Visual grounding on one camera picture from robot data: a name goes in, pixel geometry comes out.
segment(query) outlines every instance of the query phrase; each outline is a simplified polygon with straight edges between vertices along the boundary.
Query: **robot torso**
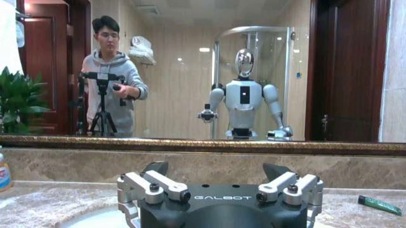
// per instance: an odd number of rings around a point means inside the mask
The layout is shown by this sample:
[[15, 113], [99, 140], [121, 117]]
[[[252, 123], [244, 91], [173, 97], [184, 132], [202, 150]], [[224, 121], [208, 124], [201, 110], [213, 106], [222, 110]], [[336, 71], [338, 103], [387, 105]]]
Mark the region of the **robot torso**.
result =
[[226, 85], [225, 102], [232, 127], [252, 129], [262, 103], [262, 86], [252, 80], [233, 80]]

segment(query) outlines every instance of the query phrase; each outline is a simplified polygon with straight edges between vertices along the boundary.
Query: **humanoid robot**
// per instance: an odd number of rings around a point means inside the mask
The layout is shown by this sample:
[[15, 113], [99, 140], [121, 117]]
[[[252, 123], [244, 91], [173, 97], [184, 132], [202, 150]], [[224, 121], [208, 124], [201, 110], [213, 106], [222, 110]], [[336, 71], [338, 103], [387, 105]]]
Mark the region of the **humanoid robot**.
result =
[[238, 78], [226, 87], [222, 84], [214, 85], [210, 92], [210, 103], [205, 104], [205, 110], [198, 114], [198, 118], [205, 123], [212, 123], [218, 117], [217, 108], [225, 99], [229, 110], [229, 119], [233, 130], [228, 130], [226, 136], [233, 139], [252, 139], [258, 134], [253, 131], [256, 112], [261, 107], [262, 97], [273, 114], [278, 125], [277, 130], [268, 132], [269, 140], [290, 141], [293, 130], [284, 125], [282, 108], [278, 102], [278, 91], [274, 85], [262, 87], [250, 79], [254, 67], [254, 55], [245, 48], [238, 51], [236, 56], [236, 68]]

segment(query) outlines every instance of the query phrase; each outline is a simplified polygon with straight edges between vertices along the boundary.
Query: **gray hoodie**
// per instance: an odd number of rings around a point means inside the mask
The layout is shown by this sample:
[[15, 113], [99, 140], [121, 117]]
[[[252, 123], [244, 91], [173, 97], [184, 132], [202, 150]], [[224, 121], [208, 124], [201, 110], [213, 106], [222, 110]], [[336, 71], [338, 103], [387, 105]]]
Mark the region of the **gray hoodie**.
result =
[[[115, 74], [118, 76], [126, 76], [127, 84], [139, 88], [141, 100], [149, 96], [149, 87], [143, 83], [139, 71], [131, 62], [129, 56], [118, 52], [117, 56], [110, 62], [99, 57], [99, 49], [94, 50], [83, 60], [82, 72], [102, 72]], [[126, 100], [127, 105], [121, 106], [121, 98], [114, 94], [114, 83], [122, 83], [121, 81], [110, 81], [107, 88], [106, 99], [106, 111], [110, 112], [114, 120], [114, 124], [119, 135], [131, 136], [134, 132], [134, 102]], [[101, 104], [99, 87], [97, 80], [89, 79], [89, 127], [91, 126], [94, 116], [98, 112]]]

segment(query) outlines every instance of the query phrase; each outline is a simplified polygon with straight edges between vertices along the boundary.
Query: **chrome robot face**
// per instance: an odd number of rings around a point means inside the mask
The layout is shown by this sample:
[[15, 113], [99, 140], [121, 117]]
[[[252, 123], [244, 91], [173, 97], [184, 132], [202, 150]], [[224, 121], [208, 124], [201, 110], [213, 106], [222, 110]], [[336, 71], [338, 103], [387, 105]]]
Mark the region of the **chrome robot face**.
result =
[[252, 76], [254, 67], [254, 55], [249, 49], [242, 49], [238, 51], [236, 56], [236, 68], [240, 76], [249, 78]]

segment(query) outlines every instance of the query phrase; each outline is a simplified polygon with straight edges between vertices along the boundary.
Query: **tripod leg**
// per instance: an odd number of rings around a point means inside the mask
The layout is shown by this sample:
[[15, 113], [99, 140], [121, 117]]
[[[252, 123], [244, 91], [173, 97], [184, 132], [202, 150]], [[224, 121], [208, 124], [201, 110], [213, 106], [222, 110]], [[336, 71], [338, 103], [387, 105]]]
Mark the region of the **tripod leg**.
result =
[[102, 136], [109, 136], [107, 113], [102, 112]]
[[99, 118], [101, 118], [101, 113], [97, 113], [95, 118], [94, 118], [93, 123], [91, 123], [91, 128], [90, 128], [90, 131], [93, 132], [93, 135], [95, 135], [95, 127], [97, 127]]
[[107, 113], [107, 120], [109, 120], [110, 126], [114, 130], [114, 133], [117, 133], [115, 123], [114, 123], [113, 116], [110, 115], [110, 113]]

